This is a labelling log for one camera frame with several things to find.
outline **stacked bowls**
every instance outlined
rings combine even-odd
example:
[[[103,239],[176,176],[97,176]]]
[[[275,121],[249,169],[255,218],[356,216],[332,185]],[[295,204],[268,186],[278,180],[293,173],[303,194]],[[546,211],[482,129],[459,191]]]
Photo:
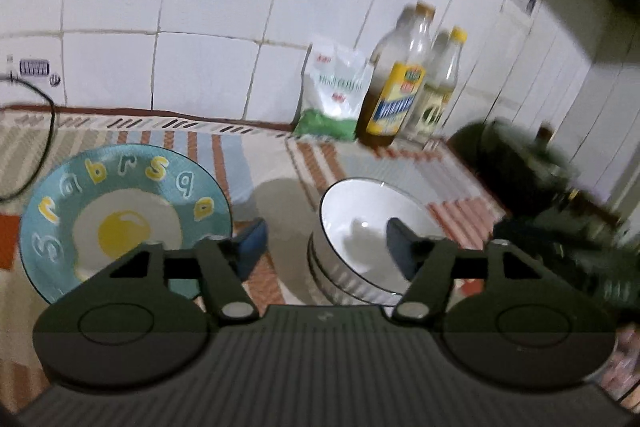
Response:
[[[442,236],[427,210],[391,185],[350,178],[322,197],[309,239],[307,260],[313,282],[338,305],[393,307],[409,288],[386,245],[386,224],[399,218],[418,236]]]

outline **cooking oil bottle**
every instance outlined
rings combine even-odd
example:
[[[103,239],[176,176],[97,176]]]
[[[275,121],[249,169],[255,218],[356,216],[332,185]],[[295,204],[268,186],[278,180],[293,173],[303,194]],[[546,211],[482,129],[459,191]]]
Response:
[[[373,51],[373,77],[356,126],[364,145],[386,147],[398,134],[424,79],[434,15],[435,8],[417,3],[411,20],[386,35]]]
[[[460,54],[466,32],[454,26],[442,54],[433,58],[400,136],[425,145],[440,123],[447,103],[458,83]]]

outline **blue plate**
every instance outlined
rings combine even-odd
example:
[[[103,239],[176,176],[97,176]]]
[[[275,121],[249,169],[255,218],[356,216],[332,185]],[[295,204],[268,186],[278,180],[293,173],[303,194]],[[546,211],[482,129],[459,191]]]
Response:
[[[191,248],[203,237],[231,237],[229,204],[197,163],[151,145],[83,152],[34,190],[20,225],[20,257],[49,303],[140,243]],[[193,280],[171,280],[194,298]]]

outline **bowl rim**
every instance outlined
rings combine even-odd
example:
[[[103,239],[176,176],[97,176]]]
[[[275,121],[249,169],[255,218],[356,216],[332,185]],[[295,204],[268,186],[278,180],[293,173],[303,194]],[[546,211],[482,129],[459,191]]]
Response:
[[[65,165],[67,165],[72,160],[75,160],[79,156],[82,156],[82,155],[87,154],[87,153],[92,153],[92,152],[95,152],[97,150],[119,148],[119,147],[123,147],[123,146],[131,146],[131,145],[139,146],[139,147],[145,147],[145,148],[148,147],[148,148],[153,148],[153,149],[159,149],[159,150],[162,150],[162,151],[169,151],[170,153],[173,153],[175,155],[182,156],[183,158],[186,158],[188,161],[190,161],[191,163],[193,163],[196,166],[198,166],[199,169],[201,169],[209,178],[211,178],[213,180],[213,182],[216,184],[216,186],[220,190],[220,193],[222,194],[223,198],[225,198],[226,209],[228,210],[228,216],[229,216],[229,222],[230,222],[230,228],[231,228],[230,237],[233,237],[233,234],[234,234],[234,217],[233,217],[233,214],[232,214],[232,211],[231,211],[231,203],[227,199],[225,191],[222,190],[222,187],[218,183],[217,179],[215,179],[213,177],[213,175],[209,171],[207,171],[206,168],[204,168],[202,165],[200,165],[198,162],[192,160],[188,156],[185,156],[184,154],[181,154],[181,153],[179,153],[177,151],[174,151],[172,149],[167,149],[165,147],[160,147],[159,145],[152,145],[150,143],[111,143],[111,144],[102,145],[100,147],[95,147],[93,149],[87,149],[87,150],[81,151],[78,154],[75,154],[75,155],[73,155],[73,156],[71,156],[69,158],[66,158],[62,163],[59,163],[59,164],[55,165],[49,172],[46,172],[46,174],[44,174],[42,179],[40,179],[36,184],[33,184],[33,186],[31,187],[31,193],[30,193],[29,200],[26,202],[26,204],[24,206],[24,209],[23,209],[22,213],[20,214],[20,228],[18,230],[18,253],[20,254],[19,255],[20,256],[20,264],[22,264],[22,270],[25,273],[25,275],[27,276],[27,279],[30,282],[31,287],[34,290],[36,290],[36,293],[47,304],[53,304],[54,302],[57,302],[57,300],[62,299],[65,295],[68,295],[68,293],[70,293],[73,290],[70,290],[70,291],[66,292],[65,294],[61,295],[56,301],[50,301],[47,297],[45,297],[42,294],[40,289],[37,288],[37,286],[33,283],[33,280],[31,280],[31,276],[29,275],[29,271],[27,270],[27,267],[26,267],[26,265],[24,263],[24,252],[22,251],[22,227],[23,227],[23,225],[25,223],[24,215],[25,215],[27,209],[29,208],[31,200],[33,200],[33,195],[36,193],[37,190],[39,190],[39,188],[42,185],[44,185],[44,183],[49,179],[50,176],[52,176],[55,172],[59,171]]]
[[[392,290],[390,290],[388,288],[383,288],[382,286],[380,286],[380,285],[378,285],[378,284],[376,284],[374,282],[371,282],[369,279],[367,279],[366,277],[363,277],[361,274],[356,272],[356,270],[354,270],[353,267],[351,267],[351,265],[349,263],[347,263],[347,261],[345,261],[345,259],[340,255],[340,253],[338,253],[338,251],[335,250],[334,245],[332,244],[331,240],[329,240],[329,236],[327,235],[326,230],[324,229],[324,223],[322,222],[322,204],[324,203],[324,198],[331,191],[331,189],[334,188],[336,185],[339,185],[339,184],[344,183],[344,182],[354,181],[354,180],[355,181],[367,182],[367,183],[373,183],[373,184],[376,184],[378,186],[380,186],[380,185],[388,186],[389,188],[391,188],[391,190],[394,190],[394,191],[398,192],[399,194],[403,195],[405,198],[408,198],[409,200],[413,201],[420,208],[424,208],[425,214],[427,216],[429,216],[429,213],[427,212],[425,206],[420,203],[420,201],[418,201],[412,195],[407,194],[406,192],[404,192],[404,190],[401,190],[400,188],[397,188],[395,185],[392,185],[391,183],[381,182],[380,180],[377,180],[375,178],[367,178],[367,177],[364,177],[364,176],[355,176],[353,178],[345,178],[343,180],[339,180],[339,181],[335,182],[327,190],[325,190],[324,194],[320,198],[320,203],[318,203],[318,219],[320,221],[320,229],[322,230],[322,234],[324,235],[324,240],[329,245],[329,247],[331,247],[331,250],[338,257],[338,259],[341,261],[341,263],[344,266],[346,266],[349,269],[349,271],[351,271],[356,277],[358,277],[359,279],[363,280],[367,284],[377,288],[380,291],[383,291],[383,292],[387,293],[388,295],[395,295],[395,296],[402,297],[402,295],[404,295],[404,293],[392,291]]]

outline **black cable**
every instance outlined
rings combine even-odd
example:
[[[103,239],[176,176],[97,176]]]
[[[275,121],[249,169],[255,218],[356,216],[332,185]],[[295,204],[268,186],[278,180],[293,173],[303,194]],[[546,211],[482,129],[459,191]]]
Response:
[[[53,135],[56,128],[56,104],[53,102],[53,100],[51,100],[49,95],[47,95],[43,90],[38,89],[33,84],[30,84],[29,82],[21,78],[15,78],[12,74],[0,76],[0,82],[9,82],[10,84],[20,84],[21,86],[27,87],[28,89],[31,89],[32,91],[36,92],[41,97],[43,97],[43,99],[46,100],[47,103],[49,103],[50,115],[51,115],[51,122],[49,124],[49,135],[47,136],[47,142],[45,144],[42,157],[40,158],[40,162],[38,163],[38,166],[34,170],[31,177],[26,181],[26,183],[22,187],[20,187],[16,192],[9,194],[8,196],[0,196],[0,203],[7,203],[8,201],[15,200],[15,198],[18,198],[19,196],[21,196],[26,192],[26,190],[31,186],[31,184],[33,184],[35,179],[38,177],[38,174],[40,174],[40,171],[42,170],[44,162],[47,160],[47,157],[49,156],[49,151],[51,149],[51,144],[53,143]]]

